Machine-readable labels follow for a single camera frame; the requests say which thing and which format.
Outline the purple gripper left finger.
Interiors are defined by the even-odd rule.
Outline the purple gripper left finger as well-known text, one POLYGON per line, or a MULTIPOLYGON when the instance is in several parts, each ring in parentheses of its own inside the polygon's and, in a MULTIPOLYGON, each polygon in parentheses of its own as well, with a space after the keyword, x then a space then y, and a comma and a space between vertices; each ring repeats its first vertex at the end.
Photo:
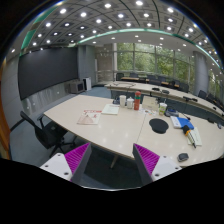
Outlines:
POLYGON ((41 169, 72 183, 79 184, 91 153, 91 144, 86 143, 66 154, 55 154, 41 166, 41 169))

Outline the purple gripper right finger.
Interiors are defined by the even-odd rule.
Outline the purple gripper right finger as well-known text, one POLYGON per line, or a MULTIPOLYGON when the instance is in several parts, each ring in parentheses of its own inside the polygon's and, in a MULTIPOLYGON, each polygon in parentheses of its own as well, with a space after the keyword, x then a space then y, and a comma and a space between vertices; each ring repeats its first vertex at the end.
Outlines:
POLYGON ((181 167, 169 157, 159 156, 136 143, 133 144, 133 155, 143 185, 148 185, 181 170, 181 167))

